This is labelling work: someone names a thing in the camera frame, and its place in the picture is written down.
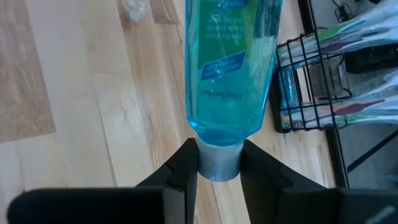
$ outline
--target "bottle cap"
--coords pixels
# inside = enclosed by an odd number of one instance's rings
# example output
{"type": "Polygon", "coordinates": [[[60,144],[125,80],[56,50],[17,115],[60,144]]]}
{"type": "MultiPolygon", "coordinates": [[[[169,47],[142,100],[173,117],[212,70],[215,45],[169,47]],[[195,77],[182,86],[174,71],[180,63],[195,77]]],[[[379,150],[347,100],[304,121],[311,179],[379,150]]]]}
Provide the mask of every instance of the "bottle cap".
{"type": "Polygon", "coordinates": [[[198,171],[207,179],[223,182],[232,180],[240,171],[243,142],[232,146],[214,146],[197,137],[198,171]]]}

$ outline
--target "plastic bag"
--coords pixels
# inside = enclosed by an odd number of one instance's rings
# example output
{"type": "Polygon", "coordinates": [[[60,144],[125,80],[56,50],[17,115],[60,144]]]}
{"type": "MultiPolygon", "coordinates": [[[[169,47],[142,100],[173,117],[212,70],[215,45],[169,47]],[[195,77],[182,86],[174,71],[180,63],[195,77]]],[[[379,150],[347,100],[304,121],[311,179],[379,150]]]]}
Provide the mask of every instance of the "plastic bag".
{"type": "Polygon", "coordinates": [[[123,0],[123,5],[132,21],[138,22],[145,18],[145,0],[123,0]]]}

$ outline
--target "gray floor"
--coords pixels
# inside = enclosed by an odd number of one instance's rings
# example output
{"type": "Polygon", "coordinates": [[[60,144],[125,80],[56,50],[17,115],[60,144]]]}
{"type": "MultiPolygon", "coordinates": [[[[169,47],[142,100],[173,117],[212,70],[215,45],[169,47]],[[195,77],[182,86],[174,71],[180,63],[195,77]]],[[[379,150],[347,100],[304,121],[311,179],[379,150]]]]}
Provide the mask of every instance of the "gray floor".
{"type": "MultiPolygon", "coordinates": [[[[358,3],[345,0],[355,12],[358,3]]],[[[335,17],[335,5],[331,0],[313,0],[315,19],[318,27],[331,27],[338,23],[335,17]]],[[[358,12],[363,12],[372,4],[365,0],[358,12]]],[[[364,82],[373,75],[349,74],[351,87],[364,82]]],[[[340,131],[343,156],[348,166],[373,146],[398,130],[395,124],[355,124],[340,131]]],[[[392,189],[397,188],[394,181],[387,180],[385,174],[398,166],[398,138],[379,150],[375,155],[348,174],[351,188],[358,189],[392,189]]]]}

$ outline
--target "black wire rack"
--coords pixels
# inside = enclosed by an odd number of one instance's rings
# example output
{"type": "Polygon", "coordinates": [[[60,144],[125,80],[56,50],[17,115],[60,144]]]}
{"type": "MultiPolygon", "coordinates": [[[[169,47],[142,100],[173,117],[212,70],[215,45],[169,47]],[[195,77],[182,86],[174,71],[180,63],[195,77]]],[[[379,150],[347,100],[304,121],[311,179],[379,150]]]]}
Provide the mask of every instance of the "black wire rack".
{"type": "MultiPolygon", "coordinates": [[[[312,10],[311,2],[309,1],[309,8],[312,10]]],[[[320,41],[318,36],[318,29],[314,29],[314,32],[311,34],[302,34],[299,37],[288,40],[284,44],[280,44],[277,47],[276,53],[276,61],[277,66],[274,70],[274,75],[272,77],[271,82],[271,90],[269,94],[269,99],[271,103],[271,110],[274,117],[275,129],[279,133],[288,133],[290,131],[298,131],[298,130],[325,130],[330,128],[343,128],[349,125],[349,122],[344,116],[341,116],[337,119],[336,111],[333,108],[333,103],[342,99],[352,97],[352,92],[349,89],[348,78],[344,68],[344,55],[340,54],[323,54],[321,52],[320,41]],[[305,39],[308,37],[315,37],[317,43],[317,53],[312,56],[307,57],[307,52],[305,49],[305,39]],[[292,56],[292,48],[295,47],[297,49],[297,45],[301,45],[302,50],[302,60],[294,60],[292,56]],[[281,63],[282,58],[279,55],[280,49],[287,49],[289,53],[289,62],[286,65],[286,62],[281,63]],[[341,69],[343,81],[341,84],[341,88],[343,89],[343,94],[334,95],[330,90],[330,74],[326,74],[326,64],[330,62],[330,60],[338,60],[338,67],[341,69]],[[311,71],[311,67],[317,65],[322,69],[320,73],[315,74],[317,77],[320,77],[317,82],[314,81],[314,74],[311,71]],[[292,86],[288,86],[286,82],[286,76],[284,75],[284,69],[291,69],[292,76],[294,77],[294,81],[290,84],[292,86]],[[326,89],[326,94],[323,97],[315,96],[314,89],[316,85],[323,86],[326,89]],[[297,97],[297,102],[292,104],[288,100],[289,94],[293,94],[297,97]],[[326,116],[320,115],[320,108],[324,111],[325,108],[328,108],[329,113],[326,116]],[[309,110],[315,115],[314,118],[307,119],[305,112],[309,110]],[[330,123],[322,124],[321,120],[324,118],[331,119],[330,123]]]]}

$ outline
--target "bottle label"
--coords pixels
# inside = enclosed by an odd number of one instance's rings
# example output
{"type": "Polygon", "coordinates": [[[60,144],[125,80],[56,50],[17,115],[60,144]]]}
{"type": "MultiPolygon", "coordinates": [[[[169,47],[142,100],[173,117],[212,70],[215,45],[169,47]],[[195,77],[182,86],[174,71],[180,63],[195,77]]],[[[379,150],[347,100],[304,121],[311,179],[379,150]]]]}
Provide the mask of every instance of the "bottle label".
{"type": "Polygon", "coordinates": [[[240,70],[250,56],[257,0],[200,0],[201,80],[240,70]]]}

